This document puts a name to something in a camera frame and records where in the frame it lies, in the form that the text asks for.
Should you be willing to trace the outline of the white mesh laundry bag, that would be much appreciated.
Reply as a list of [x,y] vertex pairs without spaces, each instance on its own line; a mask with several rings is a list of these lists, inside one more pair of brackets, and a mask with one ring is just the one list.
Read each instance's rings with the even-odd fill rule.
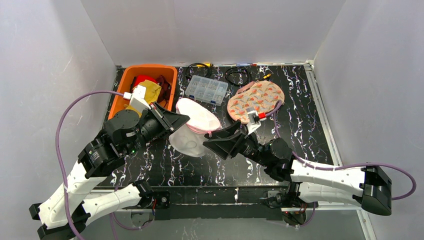
[[207,153],[203,142],[205,135],[220,130],[220,120],[199,103],[181,98],[176,103],[176,112],[189,117],[182,127],[169,136],[170,145],[178,152],[199,158]]

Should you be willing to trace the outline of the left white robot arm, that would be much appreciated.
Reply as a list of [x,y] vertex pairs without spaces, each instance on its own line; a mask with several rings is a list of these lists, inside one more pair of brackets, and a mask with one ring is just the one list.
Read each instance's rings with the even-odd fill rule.
[[102,216],[127,207],[149,207],[156,196],[145,180],[134,181],[99,197],[89,198],[88,195],[123,166],[127,156],[154,139],[168,137],[189,119],[157,103],[152,103],[142,113],[132,109],[117,112],[78,155],[67,176],[67,184],[61,184],[45,202],[30,206],[31,217],[41,221],[37,230],[39,238],[69,240]]

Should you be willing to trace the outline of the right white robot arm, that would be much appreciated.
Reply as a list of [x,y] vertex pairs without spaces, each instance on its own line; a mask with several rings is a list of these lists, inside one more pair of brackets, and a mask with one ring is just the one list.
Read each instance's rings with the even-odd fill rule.
[[281,138],[259,143],[240,121],[205,135],[203,146],[226,160],[237,155],[264,167],[278,182],[289,182],[291,198],[302,203],[329,202],[355,205],[380,216],[392,214],[392,181],[377,164],[342,167],[298,157]]

